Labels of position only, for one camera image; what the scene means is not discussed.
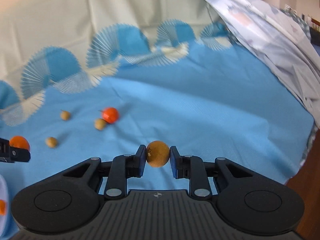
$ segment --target white plate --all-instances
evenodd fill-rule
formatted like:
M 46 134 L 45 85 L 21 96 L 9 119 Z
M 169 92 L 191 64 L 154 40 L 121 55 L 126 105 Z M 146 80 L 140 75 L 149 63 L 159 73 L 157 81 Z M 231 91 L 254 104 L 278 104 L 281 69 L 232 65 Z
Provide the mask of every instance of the white plate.
M 0 175 L 0 199 L 4 200 L 7 207 L 7 212 L 4 216 L 0 216 L 0 238 L 5 234 L 8 224 L 8 213 L 9 213 L 9 192 L 7 183 L 4 177 Z

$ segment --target orange object in bowl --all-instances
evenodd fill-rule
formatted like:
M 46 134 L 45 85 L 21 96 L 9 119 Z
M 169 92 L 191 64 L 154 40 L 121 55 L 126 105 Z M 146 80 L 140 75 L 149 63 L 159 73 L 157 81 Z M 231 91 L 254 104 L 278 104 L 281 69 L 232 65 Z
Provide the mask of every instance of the orange object in bowl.
M 11 147 L 26 149 L 30 151 L 30 145 L 28 141 L 22 136 L 13 136 L 9 141 L 9 145 Z
M 0 199 L 0 216 L 4 216 L 6 214 L 6 209 L 5 201 Z
M 114 123 L 119 119 L 119 112 L 114 107 L 105 108 L 102 112 L 102 119 L 107 123 Z

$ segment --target wooden floor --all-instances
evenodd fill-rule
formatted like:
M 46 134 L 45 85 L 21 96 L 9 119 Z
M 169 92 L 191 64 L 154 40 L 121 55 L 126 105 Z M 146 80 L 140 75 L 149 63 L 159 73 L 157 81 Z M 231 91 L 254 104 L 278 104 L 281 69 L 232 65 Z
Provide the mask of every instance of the wooden floor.
M 320 132 L 313 148 L 299 173 L 287 186 L 294 189 L 304 200 L 305 211 L 297 232 L 305 240 L 320 239 Z

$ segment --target fan pattern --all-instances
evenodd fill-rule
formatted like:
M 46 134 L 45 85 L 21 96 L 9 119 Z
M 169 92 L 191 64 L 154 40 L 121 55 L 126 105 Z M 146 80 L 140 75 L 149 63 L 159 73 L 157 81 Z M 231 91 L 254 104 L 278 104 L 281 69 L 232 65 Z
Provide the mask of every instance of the fan pattern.
M 1 119 L 7 125 L 23 123 L 44 104 L 48 86 L 62 93 L 79 93 L 99 85 L 102 77 L 115 75 L 122 64 L 174 64 L 189 54 L 189 43 L 195 40 L 189 24 L 167 20 L 159 25 L 152 47 L 135 26 L 116 24 L 102 29 L 92 38 L 85 66 L 65 48 L 43 48 L 23 67 L 20 96 L 8 82 L 0 80 Z M 206 26 L 196 42 L 213 50 L 232 46 L 226 27 L 220 23 Z

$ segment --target small tan fruit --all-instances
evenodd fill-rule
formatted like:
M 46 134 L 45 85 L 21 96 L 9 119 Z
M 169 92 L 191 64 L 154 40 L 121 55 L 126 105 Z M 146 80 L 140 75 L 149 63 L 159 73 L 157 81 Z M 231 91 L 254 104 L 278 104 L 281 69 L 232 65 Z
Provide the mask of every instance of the small tan fruit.
M 170 158 L 170 149 L 162 141 L 153 141 L 147 147 L 147 162 L 151 167 L 164 166 Z
M 107 125 L 107 122 L 101 118 L 98 118 L 94 121 L 94 127 L 98 130 L 103 130 Z
M 70 119 L 71 114 L 68 111 L 61 111 L 60 117 L 62 120 L 67 121 Z
M 48 147 L 50 148 L 55 148 L 57 145 L 58 145 L 58 141 L 56 138 L 53 138 L 53 137 L 48 137 L 46 140 L 45 140 L 45 143 L 47 144 Z

